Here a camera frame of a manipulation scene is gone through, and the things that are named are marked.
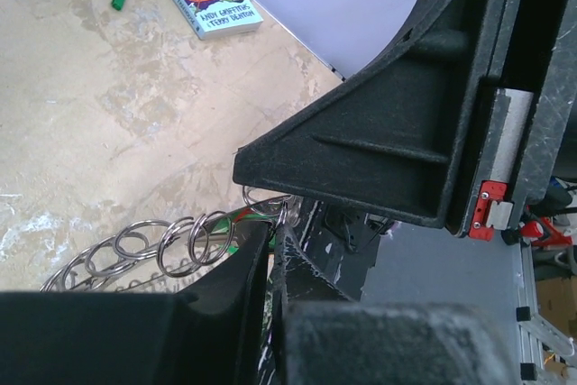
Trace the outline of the large metal key ring disc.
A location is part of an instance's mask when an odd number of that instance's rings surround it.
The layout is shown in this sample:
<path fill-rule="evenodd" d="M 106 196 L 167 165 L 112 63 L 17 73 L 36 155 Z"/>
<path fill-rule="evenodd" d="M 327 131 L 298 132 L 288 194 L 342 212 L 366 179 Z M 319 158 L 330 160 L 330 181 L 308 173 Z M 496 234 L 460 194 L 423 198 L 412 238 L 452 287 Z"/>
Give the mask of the large metal key ring disc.
<path fill-rule="evenodd" d="M 243 188 L 243 207 L 141 220 L 88 246 L 56 270 L 43 292 L 177 292 L 200 280 L 249 241 L 249 225 L 265 229 L 271 256 L 275 230 L 287 223 L 290 195 Z"/>

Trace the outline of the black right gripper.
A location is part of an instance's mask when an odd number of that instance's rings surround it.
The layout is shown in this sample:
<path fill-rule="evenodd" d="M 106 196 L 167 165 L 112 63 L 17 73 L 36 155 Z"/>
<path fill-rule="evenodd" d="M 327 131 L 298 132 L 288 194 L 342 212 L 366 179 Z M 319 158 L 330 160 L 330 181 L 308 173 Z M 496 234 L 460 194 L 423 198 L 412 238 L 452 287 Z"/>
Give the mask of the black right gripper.
<path fill-rule="evenodd" d="M 576 171 L 576 0 L 504 0 L 481 79 L 451 234 L 491 239 L 517 230 L 558 171 Z"/>

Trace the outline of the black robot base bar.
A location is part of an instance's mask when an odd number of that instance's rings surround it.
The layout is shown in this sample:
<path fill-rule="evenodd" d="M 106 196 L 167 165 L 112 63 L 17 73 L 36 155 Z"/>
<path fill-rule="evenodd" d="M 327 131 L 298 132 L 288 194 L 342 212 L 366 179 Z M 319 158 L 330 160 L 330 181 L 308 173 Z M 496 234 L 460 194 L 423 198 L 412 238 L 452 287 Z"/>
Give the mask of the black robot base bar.
<path fill-rule="evenodd" d="M 345 295 L 359 300 L 381 237 L 391 234 L 398 223 L 303 197 L 293 197 L 288 210 L 287 222 L 305 257 Z"/>

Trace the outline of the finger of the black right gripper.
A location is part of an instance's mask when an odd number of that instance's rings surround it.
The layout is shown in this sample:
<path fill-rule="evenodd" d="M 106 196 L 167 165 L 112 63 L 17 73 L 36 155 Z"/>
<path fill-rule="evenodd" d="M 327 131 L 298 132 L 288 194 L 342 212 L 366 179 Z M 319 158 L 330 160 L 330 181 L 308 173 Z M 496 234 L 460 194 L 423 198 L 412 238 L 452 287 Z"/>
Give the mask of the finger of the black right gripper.
<path fill-rule="evenodd" d="M 417 0 L 394 40 L 338 87 L 243 146 L 233 180 L 445 225 L 495 0 Z"/>

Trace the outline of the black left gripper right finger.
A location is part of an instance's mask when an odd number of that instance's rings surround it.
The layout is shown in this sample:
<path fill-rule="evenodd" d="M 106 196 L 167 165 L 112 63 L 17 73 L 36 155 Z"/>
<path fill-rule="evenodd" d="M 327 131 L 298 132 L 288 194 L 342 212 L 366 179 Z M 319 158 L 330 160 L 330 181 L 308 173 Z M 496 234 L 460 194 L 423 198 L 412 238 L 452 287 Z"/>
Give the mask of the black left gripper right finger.
<path fill-rule="evenodd" d="M 276 231 L 271 342 L 283 384 L 507 384 L 506 345 L 477 309 L 362 304 Z"/>

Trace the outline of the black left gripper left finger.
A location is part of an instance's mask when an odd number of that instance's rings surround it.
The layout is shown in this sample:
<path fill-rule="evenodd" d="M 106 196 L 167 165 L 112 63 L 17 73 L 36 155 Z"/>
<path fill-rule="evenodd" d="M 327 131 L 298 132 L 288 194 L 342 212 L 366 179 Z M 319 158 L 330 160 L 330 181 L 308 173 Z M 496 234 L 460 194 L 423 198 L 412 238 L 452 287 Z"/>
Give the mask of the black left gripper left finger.
<path fill-rule="evenodd" d="M 4 384 L 253 384 L 269 227 L 175 293 L 5 292 Z"/>

